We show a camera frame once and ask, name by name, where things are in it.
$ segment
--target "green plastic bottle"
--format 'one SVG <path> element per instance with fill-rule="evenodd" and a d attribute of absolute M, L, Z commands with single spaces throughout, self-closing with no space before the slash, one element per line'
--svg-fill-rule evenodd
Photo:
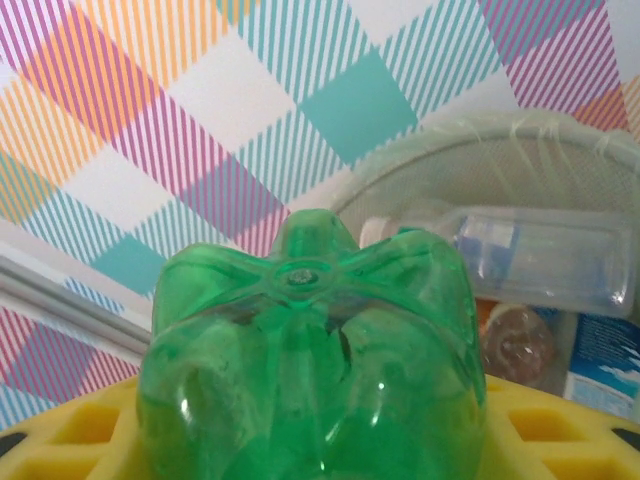
<path fill-rule="evenodd" d="M 267 258 L 165 266 L 138 419 L 157 479 L 472 479 L 486 386 L 458 253 L 415 230 L 359 250 L 325 210 Z"/>

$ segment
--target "yellow plastic crate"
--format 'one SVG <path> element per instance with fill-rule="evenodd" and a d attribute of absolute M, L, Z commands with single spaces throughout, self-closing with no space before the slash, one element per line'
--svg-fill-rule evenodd
<path fill-rule="evenodd" d="M 150 479 L 136 383 L 86 395 L 0 434 L 0 480 Z M 493 377 L 488 388 L 478 480 L 640 480 L 640 425 Z"/>

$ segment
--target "plaid wallpaper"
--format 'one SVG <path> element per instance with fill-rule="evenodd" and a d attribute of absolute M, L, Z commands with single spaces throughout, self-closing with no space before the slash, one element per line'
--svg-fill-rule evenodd
<path fill-rule="evenodd" d="M 442 116 L 544 107 L 640 140 L 638 18 L 636 0 L 0 1 L 0 247 L 148 328 L 169 256 L 266 254 L 292 210 Z"/>

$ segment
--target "plastic bottle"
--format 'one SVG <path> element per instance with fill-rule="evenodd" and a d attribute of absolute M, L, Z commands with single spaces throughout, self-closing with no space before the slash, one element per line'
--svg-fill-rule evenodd
<path fill-rule="evenodd" d="M 633 306 L 636 237 L 616 213 L 459 207 L 413 209 L 364 224 L 360 245 L 423 228 L 465 259 L 474 294 L 501 302 L 624 318 Z"/>
<path fill-rule="evenodd" d="M 157 479 L 475 478 L 486 386 L 461 257 L 359 250 L 323 210 L 268 258 L 192 246 L 160 276 L 138 384 Z"/>

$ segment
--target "mesh basket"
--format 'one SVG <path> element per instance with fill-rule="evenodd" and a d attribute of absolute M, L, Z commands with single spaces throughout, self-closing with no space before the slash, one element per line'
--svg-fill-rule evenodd
<path fill-rule="evenodd" d="M 626 212 L 637 225 L 639 166 L 640 145 L 625 132 L 603 133 L 540 110 L 484 114 L 378 150 L 356 169 L 333 209 L 355 238 L 369 217 L 394 216 L 428 199 Z"/>

